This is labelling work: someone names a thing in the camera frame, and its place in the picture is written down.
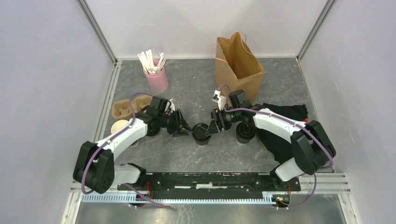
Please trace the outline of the black paper coffee cup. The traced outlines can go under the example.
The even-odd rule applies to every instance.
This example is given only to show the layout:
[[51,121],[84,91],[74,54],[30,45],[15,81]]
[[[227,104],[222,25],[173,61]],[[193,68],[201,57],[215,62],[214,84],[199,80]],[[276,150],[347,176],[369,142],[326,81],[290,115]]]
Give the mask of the black paper coffee cup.
[[207,136],[205,138],[198,138],[198,137],[194,137],[195,142],[199,145],[199,146],[206,146],[209,142],[209,140],[211,139],[211,136]]
[[253,138],[254,138],[254,136],[248,136],[248,137],[236,136],[237,143],[238,143],[239,145],[246,145],[246,144],[248,144]]

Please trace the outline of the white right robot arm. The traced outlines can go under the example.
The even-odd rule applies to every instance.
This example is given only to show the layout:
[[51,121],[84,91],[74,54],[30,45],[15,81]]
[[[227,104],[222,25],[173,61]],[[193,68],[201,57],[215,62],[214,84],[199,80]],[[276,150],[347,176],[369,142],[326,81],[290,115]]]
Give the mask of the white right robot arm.
[[273,189],[282,190],[292,178],[333,166],[336,150],[319,122],[305,121],[305,105],[253,105],[243,90],[226,97],[215,90],[212,100],[218,107],[211,111],[210,125],[200,130],[203,141],[230,129],[233,123],[237,124],[239,144],[257,137],[280,163],[271,171],[269,183]]

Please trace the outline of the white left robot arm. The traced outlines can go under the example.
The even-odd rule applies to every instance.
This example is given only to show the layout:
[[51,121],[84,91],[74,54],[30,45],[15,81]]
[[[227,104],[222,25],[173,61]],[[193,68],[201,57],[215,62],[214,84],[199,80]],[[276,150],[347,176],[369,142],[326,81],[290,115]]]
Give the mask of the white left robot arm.
[[136,165],[116,166],[118,156],[139,139],[154,136],[162,128],[172,136],[187,136],[193,131],[174,103],[160,96],[153,96],[148,106],[132,114],[113,134],[82,144],[72,177],[81,184],[84,194],[103,194],[113,184],[128,183],[135,190],[143,189],[147,184],[146,176],[141,174],[143,169]]

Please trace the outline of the black plastic cup lid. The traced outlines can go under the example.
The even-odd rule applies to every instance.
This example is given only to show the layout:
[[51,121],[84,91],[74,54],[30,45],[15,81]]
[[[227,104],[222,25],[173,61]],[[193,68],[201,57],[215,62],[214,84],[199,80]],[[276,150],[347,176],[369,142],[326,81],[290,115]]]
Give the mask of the black plastic cup lid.
[[208,125],[205,123],[198,123],[193,127],[193,133],[192,136],[198,137],[198,138],[205,138],[206,136],[206,130],[208,128]]
[[239,123],[236,127],[236,136],[255,136],[255,127],[243,123]]

